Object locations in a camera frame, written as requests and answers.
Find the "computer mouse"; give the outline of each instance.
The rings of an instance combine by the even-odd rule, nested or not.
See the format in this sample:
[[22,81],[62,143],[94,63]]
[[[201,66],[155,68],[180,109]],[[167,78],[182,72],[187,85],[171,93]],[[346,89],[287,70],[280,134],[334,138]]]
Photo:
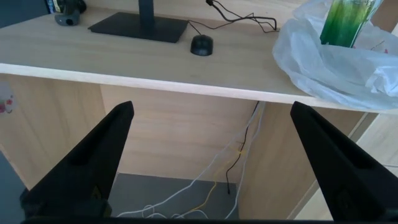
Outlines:
[[191,53],[199,56],[209,56],[213,53],[213,38],[207,35],[196,35],[192,39]]

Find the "floor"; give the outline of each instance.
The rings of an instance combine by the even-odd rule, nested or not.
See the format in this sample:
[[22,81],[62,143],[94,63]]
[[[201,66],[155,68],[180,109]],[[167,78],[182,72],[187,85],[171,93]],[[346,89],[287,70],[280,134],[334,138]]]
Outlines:
[[0,177],[3,180],[0,184],[0,223],[20,223],[24,219],[24,212],[19,206],[19,196],[25,185],[2,153],[0,153]]
[[[121,212],[142,210],[146,205],[155,205],[164,201],[180,189],[190,185],[191,180],[148,177],[142,175],[119,174],[113,185],[109,203],[112,206],[112,216]],[[166,217],[173,214],[184,214],[201,205],[213,186],[213,182],[197,181],[192,187],[177,195],[167,203],[155,208],[155,212]],[[236,197],[236,185],[231,185],[231,194],[227,193],[226,183],[218,183],[212,192],[206,206],[201,208],[210,219],[224,219],[231,211]],[[136,213],[126,217],[147,217],[152,210],[144,214]],[[205,218],[201,213],[191,213],[186,218]],[[238,209],[230,219],[238,219]]]

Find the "black monitor stand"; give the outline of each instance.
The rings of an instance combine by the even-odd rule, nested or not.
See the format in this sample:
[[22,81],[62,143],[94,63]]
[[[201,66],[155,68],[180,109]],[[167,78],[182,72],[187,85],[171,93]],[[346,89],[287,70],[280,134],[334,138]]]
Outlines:
[[154,15],[153,0],[139,0],[139,14],[118,12],[89,27],[92,32],[176,43],[188,21]]

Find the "plastic bag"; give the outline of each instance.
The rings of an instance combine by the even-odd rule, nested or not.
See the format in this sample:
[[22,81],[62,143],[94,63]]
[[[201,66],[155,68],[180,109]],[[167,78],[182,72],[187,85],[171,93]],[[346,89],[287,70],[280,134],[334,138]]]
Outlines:
[[354,49],[322,45],[332,0],[311,0],[282,27],[272,54],[302,91],[352,108],[398,108],[398,37],[368,22]]

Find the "wooden desk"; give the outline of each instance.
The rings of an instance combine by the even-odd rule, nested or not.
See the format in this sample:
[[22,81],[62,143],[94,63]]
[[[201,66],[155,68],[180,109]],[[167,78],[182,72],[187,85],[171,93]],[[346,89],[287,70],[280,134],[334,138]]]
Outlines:
[[[198,6],[205,11],[198,1],[170,2],[174,4],[157,7],[158,13],[203,19],[197,10],[182,10]],[[259,15],[269,9],[283,23],[302,1],[268,0],[261,4],[265,9],[253,7],[259,5],[256,1],[230,3],[236,9],[256,8]],[[291,103],[317,107],[355,141],[371,141],[377,132],[382,142],[396,128],[384,128],[384,121],[395,121],[398,110],[364,113],[294,87],[271,54],[277,34],[263,34],[255,25],[218,30],[198,26],[214,38],[215,52],[197,57],[189,52],[196,35],[191,27],[177,44],[94,34],[88,26],[120,9],[135,9],[126,9],[125,0],[92,0],[88,5],[76,27],[60,27],[47,15],[0,30],[0,82],[10,84],[18,102],[11,114],[0,116],[0,149],[28,188],[123,101],[133,101],[136,116],[119,172],[182,179],[194,179],[244,127],[256,101],[266,101],[262,129],[249,155],[239,215],[294,218],[312,195],[307,190],[314,193],[316,187],[290,120]],[[205,17],[216,19],[214,13],[206,11]],[[250,127],[249,137],[256,128]],[[214,172],[236,157],[239,146],[235,142],[202,179],[213,180]],[[385,147],[375,153],[393,151]],[[398,162],[393,158],[381,161]],[[231,173],[232,182],[239,182],[241,167],[242,160]],[[225,181],[224,175],[216,180]]]

